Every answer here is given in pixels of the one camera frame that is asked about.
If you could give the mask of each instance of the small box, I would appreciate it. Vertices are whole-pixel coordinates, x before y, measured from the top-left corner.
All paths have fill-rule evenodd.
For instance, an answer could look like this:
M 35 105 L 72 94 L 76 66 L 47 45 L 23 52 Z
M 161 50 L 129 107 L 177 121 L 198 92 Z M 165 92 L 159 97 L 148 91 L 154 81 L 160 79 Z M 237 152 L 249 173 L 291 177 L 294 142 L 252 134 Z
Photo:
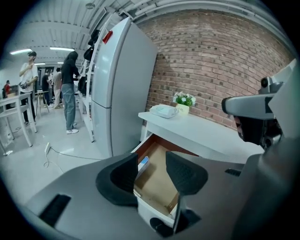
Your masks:
M 149 166 L 149 158 L 148 156 L 145 156 L 145 158 L 137 166 L 138 173 L 135 179 L 138 179 L 138 177 L 146 170 L 148 166 Z

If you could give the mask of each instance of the open drawer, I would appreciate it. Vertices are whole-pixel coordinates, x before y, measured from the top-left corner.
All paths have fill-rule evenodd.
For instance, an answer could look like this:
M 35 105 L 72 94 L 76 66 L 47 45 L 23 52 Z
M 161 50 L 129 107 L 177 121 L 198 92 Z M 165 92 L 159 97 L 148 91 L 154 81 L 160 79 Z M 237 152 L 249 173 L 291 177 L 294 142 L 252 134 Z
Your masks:
M 160 218 L 167 225 L 172 225 L 174 217 L 171 213 L 177 205 L 178 192 L 166 171 L 165 153 L 167 151 L 196 156 L 155 134 L 148 136 L 132 152 L 138 154 L 138 164 L 146 156 L 149 158 L 148 167 L 135 180 L 135 195 L 138 197 L 139 206 L 147 208 L 143 211 L 149 211 L 146 213 L 149 216 L 147 219 L 142 217 L 148 221 L 152 212 L 154 213 L 152 217 Z

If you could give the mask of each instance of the plant pot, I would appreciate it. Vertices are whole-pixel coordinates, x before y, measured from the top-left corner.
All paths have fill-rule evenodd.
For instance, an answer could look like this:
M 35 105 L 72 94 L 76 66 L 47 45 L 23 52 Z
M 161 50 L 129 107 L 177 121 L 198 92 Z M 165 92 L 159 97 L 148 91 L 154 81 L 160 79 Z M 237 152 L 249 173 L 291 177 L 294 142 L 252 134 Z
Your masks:
M 189 106 L 185 106 L 183 104 L 177 104 L 176 108 L 178 109 L 178 112 L 180 115 L 188 115 L 189 112 Z

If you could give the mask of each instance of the man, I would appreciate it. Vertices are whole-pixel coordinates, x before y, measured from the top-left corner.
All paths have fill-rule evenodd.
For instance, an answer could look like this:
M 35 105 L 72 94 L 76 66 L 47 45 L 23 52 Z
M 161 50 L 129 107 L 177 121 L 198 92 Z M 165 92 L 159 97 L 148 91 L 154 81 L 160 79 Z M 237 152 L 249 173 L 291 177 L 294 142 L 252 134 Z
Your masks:
M 33 83 L 38 79 L 38 68 L 34 64 L 34 60 L 37 57 L 36 52 L 28 53 L 28 62 L 24 63 L 21 67 L 21 71 L 19 73 L 20 83 L 19 83 L 19 90 L 20 94 L 30 92 L 30 99 L 31 99 L 31 110 L 34 122 L 36 122 L 36 115 L 34 113 L 34 106 L 33 106 Z M 27 98 L 21 100 L 21 105 L 26 105 Z M 25 124 L 28 125 L 28 116 L 27 111 L 23 112 Z
M 44 104 L 46 104 L 48 107 L 52 108 L 53 105 L 50 105 L 50 99 L 49 99 L 49 75 L 50 75 L 50 71 L 48 70 L 45 75 L 42 77 L 42 90 L 44 93 L 44 98 L 43 98 L 43 102 Z
M 10 94 L 10 91 L 11 91 L 11 88 L 10 88 L 10 82 L 9 82 L 9 80 L 7 80 L 6 81 L 6 84 L 4 85 L 4 91 L 5 91 L 5 94 L 6 94 L 6 96 L 8 95 L 8 94 Z
M 61 89 L 61 71 L 60 67 L 56 68 L 56 74 L 53 77 L 54 81 L 54 95 L 55 95 L 55 103 L 54 108 L 60 108 L 60 89 Z

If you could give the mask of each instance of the power strip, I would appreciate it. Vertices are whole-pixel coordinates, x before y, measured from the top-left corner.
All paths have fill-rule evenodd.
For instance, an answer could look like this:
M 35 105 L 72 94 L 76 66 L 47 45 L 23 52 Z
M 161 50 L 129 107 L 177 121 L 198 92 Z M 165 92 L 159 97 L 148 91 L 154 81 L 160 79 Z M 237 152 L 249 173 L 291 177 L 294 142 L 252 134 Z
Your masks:
M 49 150 L 50 150 L 50 143 L 47 143 L 45 148 L 45 154 L 48 154 Z

